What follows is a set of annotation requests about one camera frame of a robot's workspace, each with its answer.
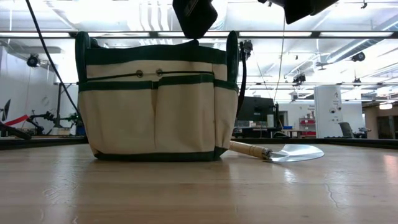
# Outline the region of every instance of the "garden tool bag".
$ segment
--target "garden tool bag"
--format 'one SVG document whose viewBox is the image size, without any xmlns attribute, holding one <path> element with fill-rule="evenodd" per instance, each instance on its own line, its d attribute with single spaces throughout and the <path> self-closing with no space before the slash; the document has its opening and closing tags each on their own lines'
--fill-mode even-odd
<svg viewBox="0 0 398 224">
<path fill-rule="evenodd" d="M 76 37 L 78 106 L 93 154 L 128 161 L 213 161 L 238 106 L 238 38 L 227 51 L 180 45 L 105 49 Z"/>
</svg>

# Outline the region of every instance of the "wooden table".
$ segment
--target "wooden table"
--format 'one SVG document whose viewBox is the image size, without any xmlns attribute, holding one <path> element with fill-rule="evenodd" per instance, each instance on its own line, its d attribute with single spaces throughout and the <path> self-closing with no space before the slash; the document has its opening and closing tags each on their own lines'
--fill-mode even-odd
<svg viewBox="0 0 398 224">
<path fill-rule="evenodd" d="M 397 223 L 398 151 L 318 147 L 325 157 L 284 164 L 235 152 L 104 162 L 87 145 L 0 151 L 0 222 Z"/>
</svg>

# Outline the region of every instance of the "ceiling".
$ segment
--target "ceiling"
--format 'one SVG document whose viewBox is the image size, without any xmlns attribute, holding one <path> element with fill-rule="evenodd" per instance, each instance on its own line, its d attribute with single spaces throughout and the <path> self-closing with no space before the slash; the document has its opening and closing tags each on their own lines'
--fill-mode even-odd
<svg viewBox="0 0 398 224">
<path fill-rule="evenodd" d="M 171 2 L 32 1 L 32 7 L 42 31 L 181 31 Z M 363 0 L 339 1 L 316 16 L 305 17 L 290 25 L 284 25 L 281 7 L 269 7 L 257 0 L 213 0 L 213 5 L 219 16 L 212 30 L 398 31 L 398 0 L 369 1 L 365 9 L 361 9 Z M 0 31 L 35 31 L 25 1 L 0 1 Z M 311 95 L 316 85 L 351 83 L 355 77 L 363 83 L 398 82 L 398 39 L 354 39 L 354 35 L 350 39 L 252 39 L 253 52 L 247 60 L 248 82 L 258 84 L 248 86 L 248 95 L 273 98 L 278 80 L 281 82 L 276 94 L 278 100 L 289 100 L 292 93 Z M 2 45 L 12 47 L 15 54 L 27 57 L 36 50 L 43 60 L 46 59 L 41 54 L 38 39 L 0 40 Z M 99 43 L 107 47 L 181 42 L 183 39 L 99 39 Z M 208 47 L 225 49 L 224 39 L 204 39 L 202 42 Z M 76 82 L 74 40 L 46 39 L 46 44 L 52 47 L 52 57 L 64 81 Z M 349 60 L 353 52 L 360 51 L 366 55 L 363 62 Z M 325 65 L 326 70 L 320 70 L 317 62 L 334 63 Z M 307 83 L 317 84 L 286 84 L 300 73 L 305 74 Z M 361 99 L 361 94 L 377 96 L 380 88 L 377 85 L 342 87 L 344 99 L 357 100 Z M 388 88 L 391 94 L 398 93 L 398 88 Z"/>
</svg>

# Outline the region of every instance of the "metal blade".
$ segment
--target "metal blade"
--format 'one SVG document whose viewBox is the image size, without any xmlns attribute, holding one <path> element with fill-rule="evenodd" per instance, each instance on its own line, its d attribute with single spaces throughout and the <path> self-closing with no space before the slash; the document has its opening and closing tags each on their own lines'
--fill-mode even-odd
<svg viewBox="0 0 398 224">
<path fill-rule="evenodd" d="M 315 146 L 303 144 L 287 144 L 279 152 L 272 152 L 268 162 L 298 162 L 318 159 L 325 153 Z"/>
</svg>

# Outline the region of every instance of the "red object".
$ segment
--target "red object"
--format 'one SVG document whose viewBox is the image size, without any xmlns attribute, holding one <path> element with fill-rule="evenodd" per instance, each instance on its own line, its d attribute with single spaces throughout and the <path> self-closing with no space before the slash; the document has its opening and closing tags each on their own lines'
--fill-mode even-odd
<svg viewBox="0 0 398 224">
<path fill-rule="evenodd" d="M 303 131 L 303 136 L 316 136 L 317 132 L 316 131 Z"/>
<path fill-rule="evenodd" d="M 308 120 L 304 119 L 304 120 L 300 121 L 300 124 L 315 124 L 315 120 L 314 119 L 308 119 Z"/>
<path fill-rule="evenodd" d="M 8 121 L 8 122 L 6 122 L 6 123 L 4 123 L 4 124 L 5 124 L 5 125 L 8 125 L 8 126 L 12 126 L 12 125 L 14 125 L 14 124 L 17 124 L 17 123 L 21 123 L 21 122 L 23 122 L 23 121 L 26 121 L 28 118 L 29 118 L 29 117 L 25 114 L 24 116 L 21 116 L 20 118 L 17 118 L 17 119 L 12 120 L 12 121 Z"/>
</svg>

